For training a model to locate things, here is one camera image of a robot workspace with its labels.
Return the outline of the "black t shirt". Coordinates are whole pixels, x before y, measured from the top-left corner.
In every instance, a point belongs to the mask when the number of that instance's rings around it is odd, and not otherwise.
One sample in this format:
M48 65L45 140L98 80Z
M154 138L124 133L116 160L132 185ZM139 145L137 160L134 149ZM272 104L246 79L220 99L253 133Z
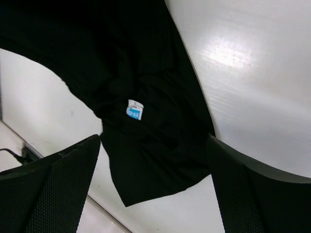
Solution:
M210 174L214 127L163 0L3 0L0 47L47 67L102 121L125 206Z

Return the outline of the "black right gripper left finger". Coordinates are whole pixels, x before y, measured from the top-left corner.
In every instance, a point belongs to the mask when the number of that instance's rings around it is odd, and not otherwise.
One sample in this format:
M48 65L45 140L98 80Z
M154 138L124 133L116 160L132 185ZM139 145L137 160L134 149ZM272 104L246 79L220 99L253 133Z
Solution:
M95 134L52 155L2 171L0 231L76 232L100 145Z

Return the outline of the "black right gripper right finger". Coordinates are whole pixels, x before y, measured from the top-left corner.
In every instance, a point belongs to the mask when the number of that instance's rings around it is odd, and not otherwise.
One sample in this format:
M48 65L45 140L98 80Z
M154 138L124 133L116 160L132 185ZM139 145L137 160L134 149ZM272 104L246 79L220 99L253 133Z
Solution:
M214 136L208 164L227 233L309 233L311 180L253 159Z

